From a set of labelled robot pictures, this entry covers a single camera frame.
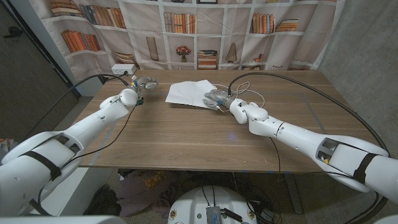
black wire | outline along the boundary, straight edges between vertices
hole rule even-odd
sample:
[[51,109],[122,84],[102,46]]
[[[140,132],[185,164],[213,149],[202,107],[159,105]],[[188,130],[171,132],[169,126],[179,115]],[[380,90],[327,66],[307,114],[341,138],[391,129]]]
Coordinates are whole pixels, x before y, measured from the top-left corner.
[[[265,75],[265,76],[272,76],[272,77],[277,77],[277,78],[283,78],[284,80],[288,80],[290,82],[296,83],[298,85],[301,85],[305,88],[308,88],[309,90],[314,91],[315,93],[318,93],[319,95],[325,97],[326,99],[334,102],[336,105],[338,105],[339,107],[343,108],[345,111],[347,111],[349,114],[351,114],[352,116],[354,116],[371,134],[372,136],[376,139],[377,143],[379,143],[380,147],[382,147],[384,150],[386,150],[388,152],[388,157],[391,157],[390,152],[387,149],[387,146],[384,144],[383,140],[380,138],[380,136],[377,134],[377,132],[375,132],[375,130],[373,130],[373,128],[364,120],[362,119],[359,115],[357,115],[353,110],[349,109],[347,106],[345,106],[344,104],[340,103],[339,101],[335,100],[334,98],[332,98],[331,96],[327,95],[326,93],[317,90],[316,88],[309,86],[307,84],[304,84],[302,82],[299,82],[297,80],[294,80],[293,78],[289,78],[289,77],[285,77],[283,75],[278,75],[275,73],[267,73],[267,72],[250,72],[250,73],[246,73],[243,75],[240,75],[238,77],[236,77],[228,86],[228,96],[231,96],[231,86],[232,84],[236,81],[239,80],[242,77],[248,76],[248,75]],[[368,209],[366,209],[363,213],[366,213],[367,211],[370,210],[370,212],[365,215],[364,217],[362,217],[361,219],[359,219],[358,221],[356,221],[355,223],[364,223],[366,221],[368,221],[370,218],[372,218],[373,216],[375,216],[375,214],[377,214],[378,212],[380,212],[380,210],[386,205],[388,199],[385,197],[382,197],[381,200],[379,201],[379,203],[372,209],[371,207],[369,207]]]
[[213,189],[213,202],[214,202],[214,207],[216,206],[216,195],[215,195],[215,193],[214,193],[214,187],[213,187],[213,184],[211,185],[211,188]]
[[136,107],[133,107],[133,109],[131,110],[131,112],[130,112],[128,118],[127,118],[127,121],[124,123],[124,126],[123,126],[122,130],[120,130],[119,134],[116,136],[116,138],[115,138],[111,143],[109,143],[107,146],[102,147],[101,149],[97,149],[97,150],[95,150],[95,151],[88,152],[88,153],[86,153],[86,154],[82,154],[82,155],[80,155],[80,156],[76,156],[76,157],[70,159],[70,160],[69,160],[68,162],[66,162],[63,166],[61,166],[60,169],[62,170],[64,167],[66,167],[69,163],[73,162],[75,159],[81,158],[81,157],[83,157],[83,156],[90,155],[90,154],[92,154],[92,153],[99,152],[99,151],[101,151],[101,150],[103,150],[103,149],[106,149],[106,148],[109,147],[110,145],[112,145],[112,144],[118,139],[118,137],[120,136],[120,134],[123,132],[124,128],[125,128],[126,125],[127,125],[127,122],[129,122],[130,116],[131,116],[131,114],[132,114],[132,112],[134,111],[135,108],[136,108]]
[[369,208],[367,208],[365,211],[361,212],[359,215],[357,215],[357,216],[355,216],[354,218],[352,218],[352,219],[348,220],[347,222],[345,222],[345,224],[351,223],[351,222],[354,221],[355,219],[357,219],[357,218],[359,218],[360,216],[362,216],[362,215],[364,215],[365,213],[367,213],[370,209],[372,209],[372,208],[376,205],[377,201],[379,200],[379,193],[377,193],[377,192],[375,192],[375,193],[376,193],[376,199],[375,199],[375,201],[373,202],[373,204],[372,204]]
[[206,197],[206,194],[205,194],[205,190],[203,190],[203,186],[201,187],[201,191],[203,192],[203,195],[205,196],[205,199],[206,199],[206,201],[207,201],[207,206],[210,207],[210,203],[209,203],[209,201],[207,200],[207,197]]
[[126,86],[128,86],[129,84],[124,81],[122,78],[116,76],[116,75],[107,75],[107,74],[99,74],[99,75],[92,75],[89,76],[81,81],[79,81],[78,83],[74,84],[72,87],[69,88],[68,91],[66,91],[48,110],[47,112],[38,120],[38,122],[35,123],[35,125],[33,125],[33,127],[29,130],[29,132],[22,138],[22,140],[26,140],[27,137],[32,133],[32,131],[39,125],[39,123],[55,108],[55,106],[68,94],[70,93],[72,90],[74,90],[77,86],[79,86],[80,84],[82,84],[83,82],[94,78],[94,77],[114,77],[117,78],[118,80],[122,81],[123,84],[125,84]]
[[[124,73],[123,73],[122,75],[118,76],[118,77],[121,78],[121,77],[123,77],[123,76],[125,76],[125,75],[127,75],[127,71],[124,71]],[[113,80],[116,80],[116,79],[117,79],[117,78],[110,78],[110,79],[107,80],[107,82],[108,82],[108,81],[113,81]]]
[[277,182],[279,182],[279,177],[280,177],[280,157],[279,157],[279,152],[278,152],[278,148],[277,148],[276,145],[275,145],[274,140],[273,140],[271,137],[269,137],[269,139],[271,139],[272,143],[274,144],[276,153],[277,153],[277,155],[278,155],[278,166],[279,166],[279,171],[278,171],[278,180],[277,180]]

white paper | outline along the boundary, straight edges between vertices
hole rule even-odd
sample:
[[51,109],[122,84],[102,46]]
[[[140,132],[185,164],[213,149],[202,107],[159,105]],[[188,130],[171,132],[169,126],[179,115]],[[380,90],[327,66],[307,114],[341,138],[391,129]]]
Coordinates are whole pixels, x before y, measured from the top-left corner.
[[186,81],[174,83],[170,86],[169,94],[166,97],[166,102],[217,110],[217,108],[211,108],[202,102],[202,99],[206,98],[205,93],[208,93],[214,89],[217,88],[207,80],[202,80],[199,82]]

electrical outlet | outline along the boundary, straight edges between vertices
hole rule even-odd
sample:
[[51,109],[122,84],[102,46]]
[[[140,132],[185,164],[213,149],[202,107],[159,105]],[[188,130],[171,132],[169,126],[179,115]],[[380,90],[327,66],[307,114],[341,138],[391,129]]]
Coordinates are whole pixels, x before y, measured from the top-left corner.
[[128,75],[133,75],[136,70],[136,65],[133,64],[115,64],[112,67],[112,72],[115,75],[123,75],[125,71],[127,71]]

flower vase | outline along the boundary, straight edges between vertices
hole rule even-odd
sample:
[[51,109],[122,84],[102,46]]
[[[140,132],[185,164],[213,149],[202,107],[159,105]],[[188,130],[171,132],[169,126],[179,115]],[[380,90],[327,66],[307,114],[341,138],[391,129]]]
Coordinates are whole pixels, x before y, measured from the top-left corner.
[[181,62],[187,62],[187,58],[185,57],[185,55],[182,55]]

bookshelf backdrop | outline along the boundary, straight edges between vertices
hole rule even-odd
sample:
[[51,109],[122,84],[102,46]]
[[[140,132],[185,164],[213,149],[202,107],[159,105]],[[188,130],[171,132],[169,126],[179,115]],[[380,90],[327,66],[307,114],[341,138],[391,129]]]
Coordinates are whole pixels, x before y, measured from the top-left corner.
[[[140,69],[316,70],[345,5],[179,1],[29,0],[77,79],[111,73],[115,63]],[[176,54],[179,46],[191,50],[186,62]]]

